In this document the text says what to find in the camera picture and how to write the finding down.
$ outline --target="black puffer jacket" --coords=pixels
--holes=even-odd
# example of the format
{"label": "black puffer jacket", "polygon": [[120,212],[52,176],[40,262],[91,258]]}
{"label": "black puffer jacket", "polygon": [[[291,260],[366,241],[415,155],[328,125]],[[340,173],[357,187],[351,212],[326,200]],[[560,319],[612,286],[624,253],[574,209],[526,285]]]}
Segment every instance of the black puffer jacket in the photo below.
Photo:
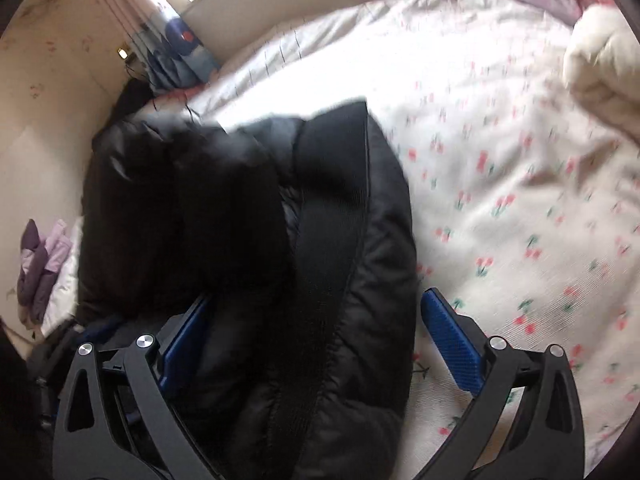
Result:
{"label": "black puffer jacket", "polygon": [[414,342],[408,187],[366,104],[227,135],[119,123],[84,189],[79,317],[215,295],[176,407],[229,480],[385,480]]}

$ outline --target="curtain with planet print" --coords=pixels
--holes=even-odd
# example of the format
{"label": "curtain with planet print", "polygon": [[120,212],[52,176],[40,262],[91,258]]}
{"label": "curtain with planet print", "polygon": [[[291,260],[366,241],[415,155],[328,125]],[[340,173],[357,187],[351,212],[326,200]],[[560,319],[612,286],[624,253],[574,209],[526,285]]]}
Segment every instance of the curtain with planet print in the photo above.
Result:
{"label": "curtain with planet print", "polygon": [[156,94],[196,88],[220,66],[167,0],[100,0],[143,63]]}

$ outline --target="metal bolt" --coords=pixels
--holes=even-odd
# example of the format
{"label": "metal bolt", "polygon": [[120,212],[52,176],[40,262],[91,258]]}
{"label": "metal bolt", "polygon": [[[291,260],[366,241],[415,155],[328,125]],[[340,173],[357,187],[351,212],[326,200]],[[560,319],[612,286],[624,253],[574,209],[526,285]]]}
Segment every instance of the metal bolt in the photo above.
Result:
{"label": "metal bolt", "polygon": [[89,355],[93,351],[93,349],[94,346],[91,343],[84,343],[78,348],[78,353],[80,355]]}
{"label": "metal bolt", "polygon": [[551,355],[555,355],[556,357],[562,357],[564,355],[564,349],[558,345],[551,345],[549,351]]}
{"label": "metal bolt", "polygon": [[501,337],[492,337],[489,341],[489,345],[491,345],[491,348],[494,350],[504,350],[507,348],[507,342]]}
{"label": "metal bolt", "polygon": [[140,348],[148,348],[154,343],[154,337],[149,334],[141,335],[136,341],[136,345]]}

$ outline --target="white floral bed sheet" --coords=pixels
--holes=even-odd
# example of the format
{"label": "white floral bed sheet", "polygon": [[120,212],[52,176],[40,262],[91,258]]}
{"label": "white floral bed sheet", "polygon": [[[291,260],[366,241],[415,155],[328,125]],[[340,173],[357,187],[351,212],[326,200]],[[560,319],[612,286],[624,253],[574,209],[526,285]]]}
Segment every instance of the white floral bed sheet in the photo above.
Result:
{"label": "white floral bed sheet", "polygon": [[[371,2],[272,31],[191,109],[231,128],[366,98],[409,182],[422,286],[516,348],[566,349],[588,472],[640,400],[640,150],[562,86],[571,32],[513,0]],[[414,358],[400,480],[469,402],[421,323]]]}

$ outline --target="white cloth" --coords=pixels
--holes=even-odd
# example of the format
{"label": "white cloth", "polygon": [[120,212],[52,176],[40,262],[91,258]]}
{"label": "white cloth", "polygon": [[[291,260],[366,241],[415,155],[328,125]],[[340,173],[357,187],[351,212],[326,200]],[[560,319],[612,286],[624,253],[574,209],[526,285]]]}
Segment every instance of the white cloth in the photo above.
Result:
{"label": "white cloth", "polygon": [[[571,29],[513,0],[383,0],[290,28],[191,108],[232,128],[365,97],[410,185],[423,286],[516,348],[564,346],[593,468],[640,400],[640,152],[564,88]],[[469,400],[421,324],[415,357],[401,480]]]}
{"label": "white cloth", "polygon": [[575,24],[562,79],[587,110],[640,140],[640,43],[617,7],[591,6]]}
{"label": "white cloth", "polygon": [[71,230],[71,250],[53,286],[47,310],[42,321],[42,335],[48,336],[55,328],[72,317],[78,306],[78,259],[82,240],[82,218],[78,218]]}

